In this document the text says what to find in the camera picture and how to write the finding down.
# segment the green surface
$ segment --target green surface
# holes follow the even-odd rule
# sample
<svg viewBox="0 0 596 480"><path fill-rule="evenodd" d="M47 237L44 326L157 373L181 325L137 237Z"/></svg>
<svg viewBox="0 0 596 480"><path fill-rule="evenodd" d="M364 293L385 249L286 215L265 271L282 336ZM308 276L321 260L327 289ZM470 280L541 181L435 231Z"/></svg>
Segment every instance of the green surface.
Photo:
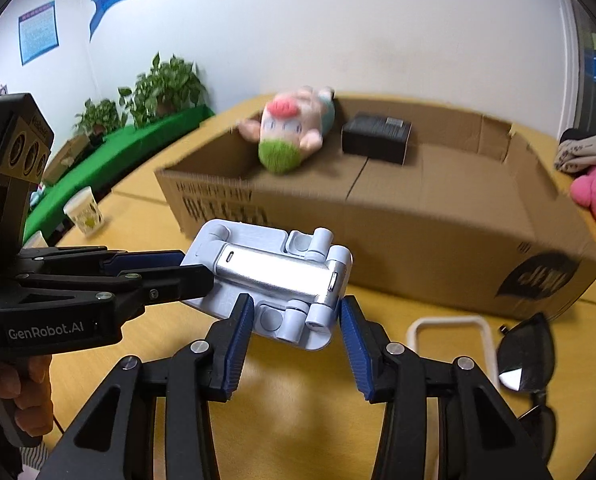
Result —
<svg viewBox="0 0 596 480"><path fill-rule="evenodd" d="M169 146L213 116L206 105L184 110L157 123L136 130L127 126L105 137L105 142L78 166L71 168L53 187L47 187L42 200L27 217L24 242L40 230L44 238L64 220L63 206L83 187L97 190L114 183L118 176L150 153Z"/></svg>

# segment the sunglasses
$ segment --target sunglasses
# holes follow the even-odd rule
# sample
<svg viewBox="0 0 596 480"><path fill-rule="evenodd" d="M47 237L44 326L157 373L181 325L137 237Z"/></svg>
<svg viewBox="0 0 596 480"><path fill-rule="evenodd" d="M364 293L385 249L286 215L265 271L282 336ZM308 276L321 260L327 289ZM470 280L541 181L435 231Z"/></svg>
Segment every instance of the sunglasses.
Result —
<svg viewBox="0 0 596 480"><path fill-rule="evenodd" d="M556 365L552 331L541 312L500 331L504 334L496 353L500 383L531 395L532 408L518 420L548 463L556 441L556 415L547 406L546 390Z"/></svg>

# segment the small black box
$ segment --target small black box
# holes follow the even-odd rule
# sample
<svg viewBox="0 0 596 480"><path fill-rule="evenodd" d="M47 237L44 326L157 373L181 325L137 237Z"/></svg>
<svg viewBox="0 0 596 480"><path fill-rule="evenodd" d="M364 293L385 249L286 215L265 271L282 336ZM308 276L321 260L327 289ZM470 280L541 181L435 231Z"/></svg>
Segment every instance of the small black box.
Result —
<svg viewBox="0 0 596 480"><path fill-rule="evenodd" d="M410 131L402 119L356 114L342 127L342 151L402 165Z"/></svg>

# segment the white wall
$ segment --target white wall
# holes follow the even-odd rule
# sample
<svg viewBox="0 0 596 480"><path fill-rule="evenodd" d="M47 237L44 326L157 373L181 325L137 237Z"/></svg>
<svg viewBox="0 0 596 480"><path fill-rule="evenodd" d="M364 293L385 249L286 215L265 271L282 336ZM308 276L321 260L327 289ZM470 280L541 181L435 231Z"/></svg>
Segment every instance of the white wall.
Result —
<svg viewBox="0 0 596 480"><path fill-rule="evenodd" d="M94 4L82 10L87 29ZM559 0L125 0L89 48L105 96L157 50L195 60L216 111L328 85L450 102L557 136L570 84Z"/></svg>
<svg viewBox="0 0 596 480"><path fill-rule="evenodd" d="M0 84L9 93L31 92L54 134L53 153L72 136L74 114L98 91L88 61L80 0L55 0L60 46L22 66L18 17L51 0L12 0L0 16Z"/></svg>

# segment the metal bolt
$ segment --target metal bolt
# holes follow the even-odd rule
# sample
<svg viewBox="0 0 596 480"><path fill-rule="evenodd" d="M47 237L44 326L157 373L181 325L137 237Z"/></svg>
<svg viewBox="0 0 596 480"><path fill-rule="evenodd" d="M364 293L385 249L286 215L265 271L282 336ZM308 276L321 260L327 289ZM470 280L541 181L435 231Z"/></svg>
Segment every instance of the metal bolt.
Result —
<svg viewBox="0 0 596 480"><path fill-rule="evenodd" d="M400 355L405 352L405 345L402 343L389 343L387 345L387 352L391 355Z"/></svg>
<svg viewBox="0 0 596 480"><path fill-rule="evenodd" d="M469 357L459 357L458 367L462 370L471 370L474 367L473 360Z"/></svg>
<svg viewBox="0 0 596 480"><path fill-rule="evenodd" d="M123 359L123 370L131 370L132 368L136 368L138 364L138 358L133 355L128 355Z"/></svg>
<svg viewBox="0 0 596 480"><path fill-rule="evenodd" d="M191 343L190 348L194 354L201 354L209 350L209 343L204 339L199 339L198 341Z"/></svg>

